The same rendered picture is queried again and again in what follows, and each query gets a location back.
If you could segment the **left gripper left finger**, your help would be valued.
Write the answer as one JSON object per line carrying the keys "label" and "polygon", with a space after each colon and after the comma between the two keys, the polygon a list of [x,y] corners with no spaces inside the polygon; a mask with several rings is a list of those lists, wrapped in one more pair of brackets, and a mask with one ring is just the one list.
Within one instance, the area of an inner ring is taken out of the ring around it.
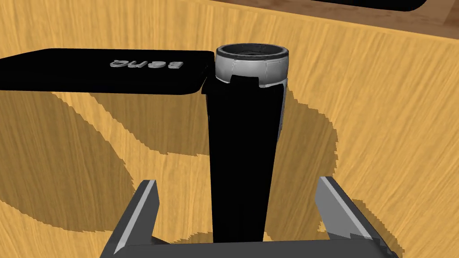
{"label": "left gripper left finger", "polygon": [[159,205],[156,181],[142,181],[100,256],[112,258],[123,247],[131,245],[167,245],[168,242],[152,235]]}

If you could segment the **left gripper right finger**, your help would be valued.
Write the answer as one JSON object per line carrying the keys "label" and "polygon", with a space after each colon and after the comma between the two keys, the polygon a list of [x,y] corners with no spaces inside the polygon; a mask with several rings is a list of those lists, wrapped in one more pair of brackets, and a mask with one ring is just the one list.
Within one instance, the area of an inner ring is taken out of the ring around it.
{"label": "left gripper right finger", "polygon": [[381,235],[330,176],[318,180],[315,204],[330,239],[369,239],[387,248]]}

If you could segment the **light wooden desk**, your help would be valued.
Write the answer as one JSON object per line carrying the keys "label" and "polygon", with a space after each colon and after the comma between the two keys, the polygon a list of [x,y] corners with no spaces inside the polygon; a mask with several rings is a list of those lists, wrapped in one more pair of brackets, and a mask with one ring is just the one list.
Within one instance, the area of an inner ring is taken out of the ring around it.
{"label": "light wooden desk", "polygon": [[[0,0],[0,58],[49,47],[290,51],[266,223],[320,233],[333,176],[401,258],[459,258],[459,40],[209,0]],[[154,236],[211,240],[205,97],[0,92],[0,258],[99,258],[157,180]]]}

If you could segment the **black rounded slab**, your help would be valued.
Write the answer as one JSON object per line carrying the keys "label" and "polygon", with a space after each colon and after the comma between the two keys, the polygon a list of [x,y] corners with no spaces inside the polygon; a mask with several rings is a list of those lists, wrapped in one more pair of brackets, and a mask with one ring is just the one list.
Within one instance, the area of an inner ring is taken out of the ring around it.
{"label": "black rounded slab", "polygon": [[410,12],[418,9],[427,0],[313,0],[325,3],[343,4],[356,7]]}

